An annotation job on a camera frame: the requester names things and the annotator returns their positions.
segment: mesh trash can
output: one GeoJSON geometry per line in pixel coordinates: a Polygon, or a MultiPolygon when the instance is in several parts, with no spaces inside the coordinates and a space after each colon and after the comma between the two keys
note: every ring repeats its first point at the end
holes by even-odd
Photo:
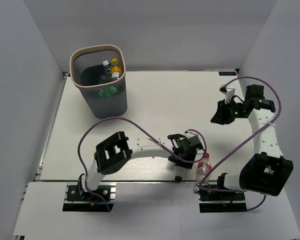
{"type": "Polygon", "coordinates": [[[127,111],[126,64],[121,50],[114,45],[79,49],[70,58],[70,76],[93,114],[104,119],[127,111]],[[113,82],[98,84],[104,73],[103,61],[118,59],[122,76],[113,82]]]}

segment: bottle in trash can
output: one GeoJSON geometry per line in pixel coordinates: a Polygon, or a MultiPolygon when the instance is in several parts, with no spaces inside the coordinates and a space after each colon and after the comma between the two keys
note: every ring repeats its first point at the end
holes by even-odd
{"type": "Polygon", "coordinates": [[[111,81],[119,79],[122,75],[122,68],[119,66],[119,61],[117,58],[112,58],[111,60],[111,81]]]}
{"type": "Polygon", "coordinates": [[[210,155],[206,153],[204,159],[198,163],[198,167],[195,172],[195,180],[200,183],[201,180],[207,175],[211,170],[211,163],[209,161],[210,155]]]}
{"type": "Polygon", "coordinates": [[[109,61],[105,60],[105,61],[102,62],[102,64],[103,64],[103,67],[104,67],[104,69],[103,69],[103,75],[110,78],[111,77],[111,68],[112,67],[110,66],[109,61]]]}

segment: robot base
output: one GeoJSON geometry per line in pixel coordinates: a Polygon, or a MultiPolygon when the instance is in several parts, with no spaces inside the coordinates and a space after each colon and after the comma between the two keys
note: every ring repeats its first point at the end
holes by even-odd
{"type": "MultiPolygon", "coordinates": [[[[112,210],[114,203],[110,201],[110,185],[100,185],[96,191],[108,202],[110,210],[112,210]]],[[[80,196],[78,185],[69,185],[63,203],[63,212],[108,212],[105,203],[98,197],[92,194],[85,194],[80,196]]]]}
{"type": "Polygon", "coordinates": [[[246,198],[244,193],[206,192],[200,191],[200,213],[235,213],[246,212],[246,198]]]}

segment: bottle label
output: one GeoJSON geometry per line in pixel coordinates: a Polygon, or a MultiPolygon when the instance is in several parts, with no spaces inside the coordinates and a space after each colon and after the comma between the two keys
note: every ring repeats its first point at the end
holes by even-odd
{"type": "Polygon", "coordinates": [[[114,72],[114,73],[112,73],[112,78],[119,78],[119,75],[120,75],[120,72],[118,72],[118,71],[116,71],[116,72],[114,72]]]}
{"type": "Polygon", "coordinates": [[[198,169],[199,169],[199,168],[203,168],[204,166],[205,166],[207,169],[211,170],[211,165],[208,164],[208,163],[206,163],[206,162],[204,162],[204,161],[199,162],[199,164],[198,164],[198,169]]]}

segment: white table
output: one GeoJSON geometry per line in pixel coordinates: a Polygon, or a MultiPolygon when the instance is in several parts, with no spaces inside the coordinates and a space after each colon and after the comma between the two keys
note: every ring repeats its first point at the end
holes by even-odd
{"type": "MultiPolygon", "coordinates": [[[[247,119],[236,119],[230,125],[210,123],[216,113],[217,102],[224,98],[221,85],[234,76],[220,76],[217,71],[138,71],[126,73],[128,110],[123,117],[131,119],[157,138],[196,129],[207,141],[210,161],[215,165],[222,157],[251,135],[247,119]]],[[[242,97],[239,82],[232,84],[242,97]]],[[[43,159],[42,181],[76,181],[84,169],[77,146],[84,132],[98,119],[93,115],[80,91],[68,78],[58,108],[52,133],[43,159]]],[[[124,131],[130,139],[146,136],[129,123],[111,120],[86,137],[81,154],[89,167],[100,142],[117,131],[124,131]]],[[[211,175],[237,172],[253,156],[249,142],[230,157],[211,175]]],[[[188,171],[185,181],[195,179],[196,165],[188,171]]],[[[172,181],[173,163],[164,158],[139,158],[129,161],[117,173],[107,175],[105,181],[172,181]]]]}
{"type": "MultiPolygon", "coordinates": [[[[13,234],[25,240],[290,240],[300,233],[283,190],[251,212],[200,213],[193,183],[118,183],[108,212],[62,212],[66,182],[31,182],[13,234]]],[[[248,208],[262,195],[245,193],[248,208]]]]}

